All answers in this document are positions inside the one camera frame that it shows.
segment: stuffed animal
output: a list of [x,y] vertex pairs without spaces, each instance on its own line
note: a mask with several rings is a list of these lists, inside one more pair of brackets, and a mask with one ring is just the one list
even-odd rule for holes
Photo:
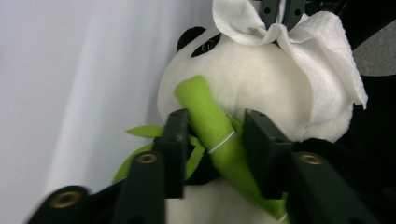
[[[329,14],[305,18],[301,29],[307,32],[309,22],[323,18],[338,22]],[[276,27],[268,32],[276,33]],[[188,171],[185,198],[167,201],[168,223],[286,222],[283,201],[261,198],[246,167],[239,138],[245,109],[267,115],[290,141],[314,138],[335,142],[348,129],[353,104],[365,105],[367,96],[353,59],[349,68],[337,66],[344,63],[338,56],[345,54],[346,60],[351,59],[350,49],[329,52],[332,46],[322,45],[325,41],[320,41],[320,36],[313,35],[310,40],[304,32],[295,33],[296,39],[303,39],[295,41],[300,45],[288,48],[286,37],[282,39],[284,32],[279,28],[276,41],[249,44],[246,38],[238,39],[241,35],[234,30],[224,29],[218,18],[217,27],[194,27],[179,39],[177,55],[163,74],[158,109],[163,120],[180,108],[190,110],[191,144],[200,148],[200,156],[199,164]],[[345,38],[342,32],[337,35]],[[304,53],[306,49],[315,53]],[[305,63],[296,59],[303,56],[308,57]],[[350,71],[356,76],[340,77]],[[312,77],[313,73],[322,77]],[[139,135],[141,130],[130,133]],[[161,129],[151,130],[155,134],[147,136],[161,134]],[[115,180],[126,175],[128,164],[122,165]]]

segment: paper towel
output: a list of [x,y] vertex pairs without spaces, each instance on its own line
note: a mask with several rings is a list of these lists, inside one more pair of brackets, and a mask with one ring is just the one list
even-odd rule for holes
[[[285,0],[282,0],[279,11],[283,12],[284,8]],[[214,0],[213,19],[222,33],[239,44],[258,46],[276,41],[300,66],[313,92],[308,125],[334,119],[353,103],[366,107],[368,97],[345,30],[331,12],[303,15],[299,24],[288,32],[281,23],[267,29],[248,0]]]

